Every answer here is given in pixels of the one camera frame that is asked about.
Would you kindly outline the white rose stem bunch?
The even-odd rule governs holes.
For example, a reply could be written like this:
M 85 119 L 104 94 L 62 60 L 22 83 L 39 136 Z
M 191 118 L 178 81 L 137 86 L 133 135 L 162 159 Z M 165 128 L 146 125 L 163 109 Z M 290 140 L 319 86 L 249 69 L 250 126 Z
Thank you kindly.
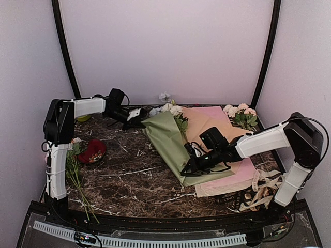
M 183 139 L 188 142 L 186 131 L 188 129 L 188 117 L 184 116 L 184 108 L 176 105 L 174 101 L 170 103 L 166 103 L 164 106 L 161 107 L 161 112 L 170 112 L 173 116 L 177 127 L 183 137 Z

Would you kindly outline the peach green wrapping paper sheet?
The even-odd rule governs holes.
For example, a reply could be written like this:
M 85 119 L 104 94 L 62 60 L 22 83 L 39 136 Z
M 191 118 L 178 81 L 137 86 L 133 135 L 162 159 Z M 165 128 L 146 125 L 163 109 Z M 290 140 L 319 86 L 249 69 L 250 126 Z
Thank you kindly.
M 199 135 L 207 129 L 217 127 L 228 142 L 249 133 L 248 130 L 232 126 L 229 118 L 220 106 L 184 107 L 183 116 L 188 118 L 187 140 L 182 137 L 175 119 L 169 111 L 142 121 L 142 124 L 145 125 L 143 133 L 151 141 L 181 185 L 188 187 L 235 175 L 240 162 L 230 163 L 231 169 L 225 172 L 211 172 L 207 175 L 192 177 L 182 176 L 180 174 L 190 158 L 189 153 L 184 147 L 186 142 L 196 142 L 205 151 L 208 151 L 199 138 Z

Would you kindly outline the blue flower stem bunch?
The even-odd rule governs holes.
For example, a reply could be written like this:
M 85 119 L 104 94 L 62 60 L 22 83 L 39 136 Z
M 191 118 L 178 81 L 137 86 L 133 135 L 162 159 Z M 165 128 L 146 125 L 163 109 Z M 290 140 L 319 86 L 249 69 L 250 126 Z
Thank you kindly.
M 169 94 L 165 91 L 159 95 L 159 100 L 164 105 L 168 105 L 168 103 L 171 103 L 171 94 Z M 149 116 L 153 117 L 153 116 L 156 116 L 156 115 L 162 113 L 162 108 L 163 107 L 161 106 L 161 107 L 155 107 L 155 108 L 151 109 L 149 112 Z

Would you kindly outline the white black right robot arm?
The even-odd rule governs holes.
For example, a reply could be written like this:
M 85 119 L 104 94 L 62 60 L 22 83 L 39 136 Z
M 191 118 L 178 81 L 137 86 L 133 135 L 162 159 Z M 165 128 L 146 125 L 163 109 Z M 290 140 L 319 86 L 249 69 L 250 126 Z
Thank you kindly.
M 329 133 L 324 125 L 299 112 L 277 125 L 235 137 L 231 141 L 227 141 L 218 128 L 211 127 L 200 135 L 200 140 L 208 151 L 197 156 L 193 147 L 185 144 L 190 158 L 180 173 L 182 176 L 207 174 L 219 163 L 238 162 L 268 151 L 291 150 L 293 164 L 274 197 L 276 204 L 264 212 L 264 220 L 269 224 L 275 224 L 283 217 L 283 207 L 292 201 L 324 160 L 330 145 Z

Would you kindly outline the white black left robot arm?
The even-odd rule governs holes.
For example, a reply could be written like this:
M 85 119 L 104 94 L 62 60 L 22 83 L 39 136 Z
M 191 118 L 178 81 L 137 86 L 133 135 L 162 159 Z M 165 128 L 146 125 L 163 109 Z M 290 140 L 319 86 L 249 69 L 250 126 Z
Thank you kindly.
M 128 110 L 111 97 L 93 96 L 85 99 L 51 101 L 43 125 L 48 153 L 47 195 L 54 200 L 67 196 L 65 186 L 66 155 L 74 136 L 74 123 L 78 117 L 102 114 L 123 124 L 122 129 L 144 128 L 142 120 L 147 115 L 143 108 Z

